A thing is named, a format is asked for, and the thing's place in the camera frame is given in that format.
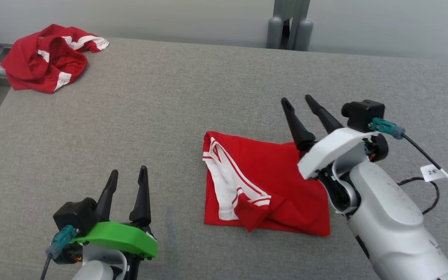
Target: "white wall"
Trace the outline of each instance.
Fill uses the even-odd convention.
[[[0,0],[0,43],[56,23],[102,37],[265,47],[274,0]]]
[[[309,51],[448,60],[448,0],[311,0]]]

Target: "teal cable connector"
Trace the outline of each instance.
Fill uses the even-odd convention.
[[[393,136],[393,138],[398,140],[402,139],[403,134],[406,132],[406,129],[404,129],[403,127],[397,126],[393,122],[388,122],[384,119],[380,119],[379,117],[375,117],[373,119],[373,121],[371,122],[370,129],[381,133],[389,134]]]
[[[51,255],[52,259],[56,259],[65,246],[72,241],[79,233],[78,229],[74,229],[71,225],[66,225],[60,232],[53,238],[51,245],[46,249],[46,255]]]

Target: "black cable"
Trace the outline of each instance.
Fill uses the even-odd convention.
[[[435,167],[437,167],[439,170],[441,170],[442,168],[440,167],[440,165],[438,165],[438,163],[436,161],[434,161],[432,159],[431,156],[429,156],[418,144],[416,144],[416,142],[414,142],[409,136],[407,136],[405,133],[402,133],[402,137],[405,138],[405,140],[409,141],[409,143],[411,143],[411,145],[413,145],[416,149],[418,149],[418,151],[420,151],[421,154],[423,154],[425,156],[425,158],[427,158],[428,161],[430,161],[430,163],[432,163]]]
[[[412,177],[411,179],[407,179],[407,180],[404,180],[404,181],[402,181],[400,183],[397,183],[397,185],[402,186],[402,185],[405,185],[405,184],[407,184],[409,182],[417,181],[417,180],[423,180],[424,181],[425,179],[423,177]],[[422,211],[423,215],[425,215],[429,211],[432,211],[432,209],[434,209],[435,206],[437,206],[437,203],[439,202],[439,199],[440,199],[440,190],[439,190],[439,187],[437,186],[437,184],[434,181],[430,181],[429,183],[431,183],[435,187],[435,193],[437,195],[435,197],[435,201],[433,202],[433,204],[430,207],[428,207],[427,209],[425,209],[425,211]]]
[[[51,261],[51,254],[48,254],[48,258],[46,259],[46,262],[44,263],[44,268],[42,269],[42,274],[41,274],[41,280],[44,280],[44,278],[46,277],[46,271],[48,271],[48,266],[49,266],[49,262]]]

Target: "gray table surface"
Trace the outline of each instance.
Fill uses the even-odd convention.
[[[51,95],[11,90],[0,108],[0,280],[38,279],[57,231],[52,214],[67,201],[98,199],[115,168],[110,217],[127,221],[141,165],[159,257],[142,263],[139,279],[377,279],[334,213],[325,238],[204,225],[205,132],[289,142],[283,96],[318,138],[326,133],[304,94],[339,119],[345,102],[380,101],[386,118],[448,170],[448,64],[115,38],[86,55],[74,84]],[[389,145],[380,165],[397,181],[428,164],[407,142]],[[448,256],[448,182],[439,186],[425,225]],[[434,199],[427,183],[404,189],[421,209]],[[52,264],[46,279],[78,268]]]

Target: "folded red shirt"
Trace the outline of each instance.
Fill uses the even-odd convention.
[[[53,93],[73,83],[88,60],[82,52],[98,53],[109,42],[75,27],[52,24],[41,32],[18,39],[1,63],[16,90]]]
[[[327,194],[298,172],[294,143],[208,131],[204,137],[205,223],[329,235]]]

